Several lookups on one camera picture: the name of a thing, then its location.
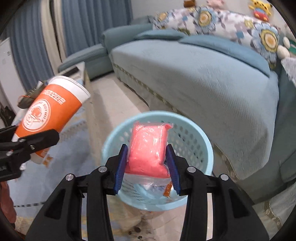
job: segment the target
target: laundry basket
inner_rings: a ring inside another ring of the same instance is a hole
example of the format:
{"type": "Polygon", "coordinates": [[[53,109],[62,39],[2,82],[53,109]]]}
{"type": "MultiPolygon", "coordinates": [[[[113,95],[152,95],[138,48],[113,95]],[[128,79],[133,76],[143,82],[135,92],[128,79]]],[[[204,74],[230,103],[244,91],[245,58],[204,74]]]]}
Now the laundry basket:
{"type": "MultiPolygon", "coordinates": [[[[122,144],[129,146],[133,124],[136,121],[172,123],[173,128],[168,133],[168,144],[172,144],[176,155],[184,157],[190,166],[195,166],[204,174],[212,174],[213,149],[206,134],[188,118],[167,111],[145,112],[116,127],[104,143],[101,165],[105,165],[109,157],[118,155],[122,144]]],[[[171,191],[170,198],[155,197],[144,186],[132,184],[124,179],[118,196],[124,203],[147,211],[165,211],[187,203],[187,196],[179,196],[175,190],[171,191]]]]}

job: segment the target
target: paper cup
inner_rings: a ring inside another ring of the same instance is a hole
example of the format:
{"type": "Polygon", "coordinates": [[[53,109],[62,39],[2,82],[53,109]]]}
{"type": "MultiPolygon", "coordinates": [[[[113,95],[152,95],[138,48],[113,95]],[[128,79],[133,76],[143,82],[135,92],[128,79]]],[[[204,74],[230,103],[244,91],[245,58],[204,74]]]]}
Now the paper cup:
{"type": "MultiPolygon", "coordinates": [[[[73,79],[65,76],[53,77],[28,109],[12,141],[50,129],[60,133],[89,98],[90,93],[73,79]]],[[[31,160],[41,164],[47,152],[48,148],[35,152],[31,154],[31,160]]]]}

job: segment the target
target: stuffed animal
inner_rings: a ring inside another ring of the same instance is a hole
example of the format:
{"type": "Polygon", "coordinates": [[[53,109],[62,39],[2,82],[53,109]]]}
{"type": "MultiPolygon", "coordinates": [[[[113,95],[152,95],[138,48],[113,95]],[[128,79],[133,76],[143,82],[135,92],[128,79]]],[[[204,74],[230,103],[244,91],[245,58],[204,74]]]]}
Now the stuffed animal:
{"type": "Polygon", "coordinates": [[[184,7],[195,7],[195,0],[184,1],[184,7]]]}
{"type": "Polygon", "coordinates": [[[207,0],[207,5],[213,9],[224,9],[224,0],[207,0]]]}
{"type": "Polygon", "coordinates": [[[279,59],[289,58],[293,57],[296,58],[296,38],[292,34],[292,31],[288,27],[288,25],[285,25],[285,37],[283,38],[283,44],[278,46],[277,49],[277,56],[279,59]]]}
{"type": "Polygon", "coordinates": [[[253,10],[254,16],[262,21],[269,22],[272,5],[270,3],[264,3],[258,0],[251,1],[252,5],[249,5],[249,9],[253,10]]]}

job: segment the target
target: pikachu plush toy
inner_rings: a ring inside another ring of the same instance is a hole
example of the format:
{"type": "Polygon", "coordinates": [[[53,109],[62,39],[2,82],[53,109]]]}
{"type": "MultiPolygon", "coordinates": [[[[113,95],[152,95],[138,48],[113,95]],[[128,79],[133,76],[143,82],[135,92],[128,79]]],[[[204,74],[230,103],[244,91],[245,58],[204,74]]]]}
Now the pikachu plush toy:
{"type": "Polygon", "coordinates": [[[264,3],[262,1],[251,0],[252,4],[249,8],[253,10],[253,14],[256,18],[269,22],[269,16],[271,15],[272,5],[270,3],[264,3]]]}

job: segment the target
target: white logo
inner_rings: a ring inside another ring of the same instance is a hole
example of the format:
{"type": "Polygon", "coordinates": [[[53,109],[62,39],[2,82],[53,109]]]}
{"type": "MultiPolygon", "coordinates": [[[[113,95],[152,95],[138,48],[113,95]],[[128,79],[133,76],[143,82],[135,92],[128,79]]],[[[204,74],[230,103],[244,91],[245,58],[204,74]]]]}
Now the white logo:
{"type": "Polygon", "coordinates": [[[27,131],[40,130],[50,118],[50,104],[47,100],[41,99],[36,101],[28,109],[22,125],[27,131]]]}

